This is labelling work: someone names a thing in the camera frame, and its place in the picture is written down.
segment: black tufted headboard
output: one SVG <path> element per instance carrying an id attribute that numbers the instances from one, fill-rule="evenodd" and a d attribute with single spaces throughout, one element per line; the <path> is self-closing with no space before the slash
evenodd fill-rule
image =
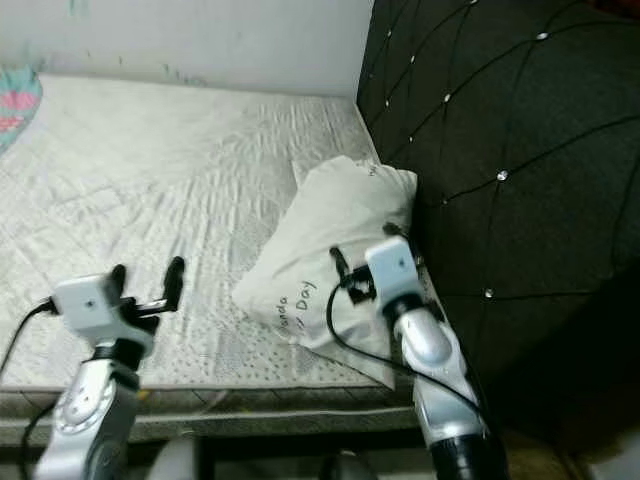
<path id="1" fill-rule="evenodd" d="M 485 382 L 640 258 L 639 26 L 582 1 L 375 2 L 358 105 L 419 174 L 414 234 Z"/>

